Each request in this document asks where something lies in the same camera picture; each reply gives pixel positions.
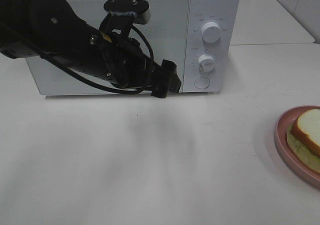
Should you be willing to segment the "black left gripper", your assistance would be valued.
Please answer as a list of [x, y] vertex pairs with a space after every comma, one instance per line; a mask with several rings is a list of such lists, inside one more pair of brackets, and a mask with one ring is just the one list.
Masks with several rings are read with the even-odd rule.
[[156, 98], [166, 98], [169, 92], [178, 93], [182, 82], [177, 74], [177, 65], [164, 59], [161, 64], [154, 60], [153, 49], [141, 33], [149, 55], [146, 55], [139, 41], [116, 32], [102, 32], [103, 43], [98, 47], [103, 54], [108, 73], [113, 77], [110, 83], [119, 94], [138, 94], [150, 91]]

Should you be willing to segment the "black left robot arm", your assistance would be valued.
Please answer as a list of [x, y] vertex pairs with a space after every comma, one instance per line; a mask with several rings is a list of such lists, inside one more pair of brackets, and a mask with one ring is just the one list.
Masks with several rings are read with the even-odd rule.
[[170, 60], [157, 64], [130, 37], [149, 18], [146, 0], [107, 0], [99, 28], [79, 18], [66, 0], [0, 0], [0, 52], [11, 58], [40, 57], [76, 80], [101, 91], [165, 98], [181, 80]]

